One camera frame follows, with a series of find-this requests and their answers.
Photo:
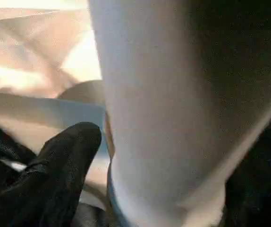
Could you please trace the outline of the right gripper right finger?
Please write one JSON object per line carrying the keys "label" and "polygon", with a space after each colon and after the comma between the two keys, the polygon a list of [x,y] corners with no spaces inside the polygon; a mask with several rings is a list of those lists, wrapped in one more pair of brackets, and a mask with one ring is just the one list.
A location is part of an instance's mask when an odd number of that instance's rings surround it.
{"label": "right gripper right finger", "polygon": [[271,130],[248,151],[226,183],[227,227],[271,227]]}

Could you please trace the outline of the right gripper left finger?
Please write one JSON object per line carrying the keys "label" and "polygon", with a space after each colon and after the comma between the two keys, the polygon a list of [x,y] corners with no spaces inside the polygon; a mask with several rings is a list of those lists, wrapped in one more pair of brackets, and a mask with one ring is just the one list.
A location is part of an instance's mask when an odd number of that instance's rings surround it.
{"label": "right gripper left finger", "polygon": [[101,141],[100,128],[91,122],[46,141],[14,182],[0,189],[0,227],[70,226]]}

